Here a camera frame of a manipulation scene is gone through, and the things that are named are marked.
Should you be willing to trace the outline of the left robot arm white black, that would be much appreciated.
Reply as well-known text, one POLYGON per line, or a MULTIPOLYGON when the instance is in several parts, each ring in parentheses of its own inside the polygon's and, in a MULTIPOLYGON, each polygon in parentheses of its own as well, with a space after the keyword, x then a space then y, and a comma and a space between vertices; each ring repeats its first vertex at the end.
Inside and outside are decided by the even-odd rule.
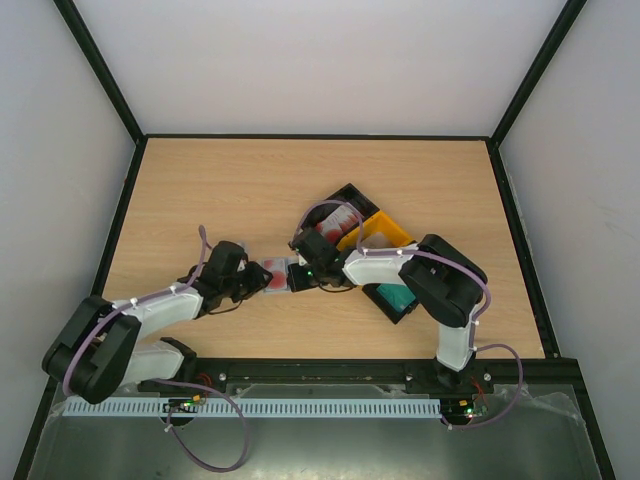
POLYGON ((229 299, 239 304, 266 289, 273 274, 244 248, 221 241, 201 248, 187 276, 141 297, 83 299, 44 354, 42 368, 67 396, 98 404, 128 384, 174 378, 187 353, 172 340, 142 340, 171 325, 212 314, 229 299))

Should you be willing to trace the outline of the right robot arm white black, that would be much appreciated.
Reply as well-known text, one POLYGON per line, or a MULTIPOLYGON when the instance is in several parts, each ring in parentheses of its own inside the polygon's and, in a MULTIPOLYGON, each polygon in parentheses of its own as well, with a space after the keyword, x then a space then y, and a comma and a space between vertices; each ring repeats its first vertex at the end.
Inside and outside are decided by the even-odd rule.
POLYGON ((403 247, 360 244, 342 251, 312 228, 300 231, 290 249, 301 265, 289 275, 305 287, 361 287, 373 284, 408 288, 438 324, 434 377, 445 390, 460 390, 471 379, 469 362, 479 317, 491 294, 486 274, 442 237, 426 235, 403 247))

